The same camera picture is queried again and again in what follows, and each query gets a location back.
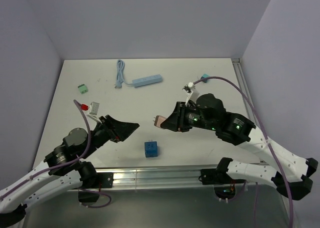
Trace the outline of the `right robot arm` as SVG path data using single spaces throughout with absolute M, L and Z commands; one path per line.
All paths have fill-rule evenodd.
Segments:
M 173 132 L 188 132 L 192 128 L 214 131 L 220 140 L 266 162 L 256 165 L 224 157 L 216 168 L 200 171 L 200 181 L 204 185 L 250 180 L 269 185 L 293 200 L 301 200 L 311 192 L 313 181 L 310 177 L 316 172 L 318 162 L 294 155 L 265 138 L 252 121 L 226 111 L 222 101 L 213 94 L 201 95 L 195 102 L 177 102 L 172 114 L 168 118 L 157 116 L 154 125 Z

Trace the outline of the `teal charger plug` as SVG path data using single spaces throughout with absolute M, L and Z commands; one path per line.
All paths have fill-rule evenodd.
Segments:
M 209 75 L 208 74 L 203 74 L 200 78 L 200 80 L 203 82 L 203 83 L 207 83 L 208 82 L 208 77 Z

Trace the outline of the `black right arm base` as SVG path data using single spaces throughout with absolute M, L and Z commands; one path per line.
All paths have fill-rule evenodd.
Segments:
M 201 169 L 198 180 L 202 185 L 212 185 L 216 199 L 223 203 L 236 200 L 248 189 L 246 180 L 232 179 L 216 168 Z

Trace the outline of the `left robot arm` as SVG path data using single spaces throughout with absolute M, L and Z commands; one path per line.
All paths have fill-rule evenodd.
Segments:
M 75 128 L 61 145 L 27 175 L 0 192 L 0 225 L 10 227 L 24 219 L 34 205 L 70 189 L 93 187 L 98 180 L 91 154 L 108 141 L 124 142 L 139 124 L 101 116 L 94 130 Z

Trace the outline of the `blue cube socket adapter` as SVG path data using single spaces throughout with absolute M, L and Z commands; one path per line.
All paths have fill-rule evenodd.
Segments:
M 146 158 L 158 157 L 158 143 L 152 140 L 145 142 L 144 154 Z

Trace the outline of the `pink charger plug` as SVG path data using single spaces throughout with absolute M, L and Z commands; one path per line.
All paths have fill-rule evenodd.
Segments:
M 157 115 L 156 117 L 153 118 L 153 124 L 155 127 L 161 128 L 161 124 L 165 122 L 166 119 L 167 119 L 166 117 Z

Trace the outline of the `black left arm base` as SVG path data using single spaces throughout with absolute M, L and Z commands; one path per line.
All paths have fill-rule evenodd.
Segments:
M 112 188 L 114 181 L 113 172 L 98 172 L 96 177 L 80 188 L 77 188 L 77 199 L 80 206 L 90 209 L 104 208 L 111 204 L 112 197 L 103 191 L 104 188 Z M 104 204 L 97 204 L 99 198 L 106 198 L 107 201 Z

